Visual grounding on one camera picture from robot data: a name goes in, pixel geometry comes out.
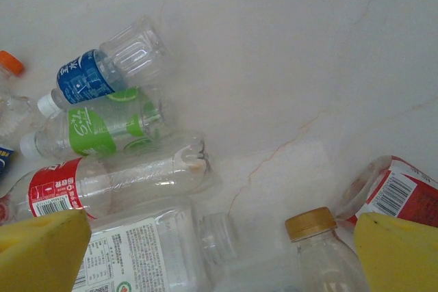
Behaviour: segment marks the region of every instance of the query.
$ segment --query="blue label with text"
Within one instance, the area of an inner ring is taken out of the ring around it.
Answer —
[[[13,152],[13,150],[5,148],[5,146],[0,146],[0,173],[2,173],[5,166],[8,165]]]
[[[102,77],[94,49],[67,63],[57,73],[57,83],[70,104],[111,94],[114,90]]]

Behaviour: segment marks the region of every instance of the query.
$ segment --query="plastic bottle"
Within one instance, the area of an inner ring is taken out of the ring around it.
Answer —
[[[38,101],[46,117],[70,104],[144,85],[167,72],[168,51],[146,16],[67,63],[57,73],[57,87]]]
[[[356,254],[337,236],[326,207],[289,218],[287,233],[298,247],[304,291],[369,291]]]
[[[195,212],[164,198],[94,221],[73,291],[212,291],[211,265],[235,258],[237,243],[228,215]]]
[[[344,192],[336,217],[352,229],[365,212],[438,227],[438,182],[399,157],[379,157]]]
[[[258,256],[243,261],[243,266],[232,264],[226,280],[216,286],[217,291],[300,292],[299,278],[291,271],[291,255]]]
[[[159,88],[129,88],[50,116],[41,130],[21,140],[29,159],[74,159],[109,155],[163,138],[172,131],[169,108]]]
[[[84,208],[91,219],[155,198],[210,187],[203,136],[175,133],[149,147],[93,155],[24,175],[0,199],[0,225]]]
[[[30,98],[11,94],[13,78],[24,66],[6,51],[0,51],[0,172],[18,149],[20,138],[38,123],[38,110]]]

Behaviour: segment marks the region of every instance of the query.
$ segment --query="bottle cap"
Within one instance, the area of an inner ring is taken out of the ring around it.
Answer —
[[[38,100],[38,109],[46,118],[60,110],[60,108],[53,101],[51,93],[41,97]]]
[[[291,241],[302,239],[323,230],[336,228],[337,224],[329,208],[322,207],[301,213],[285,221]]]
[[[42,158],[40,152],[38,152],[38,149],[36,148],[35,136],[36,133],[28,133],[27,135],[24,135],[20,141],[21,154],[32,160]]]
[[[206,215],[200,229],[207,260],[218,264],[237,256],[234,228],[226,213]]]
[[[16,76],[25,69],[24,65],[7,51],[0,51],[0,65]]]

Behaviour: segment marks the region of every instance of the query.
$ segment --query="white bottle label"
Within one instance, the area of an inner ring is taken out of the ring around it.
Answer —
[[[169,292],[153,218],[91,237],[74,292]]]

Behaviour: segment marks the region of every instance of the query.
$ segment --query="red label with barcode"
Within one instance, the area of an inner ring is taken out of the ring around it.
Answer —
[[[393,157],[377,188],[348,221],[356,224],[365,212],[438,227],[438,183],[406,161]]]
[[[38,170],[29,185],[29,207],[34,217],[82,209],[77,195],[76,169],[81,158]]]

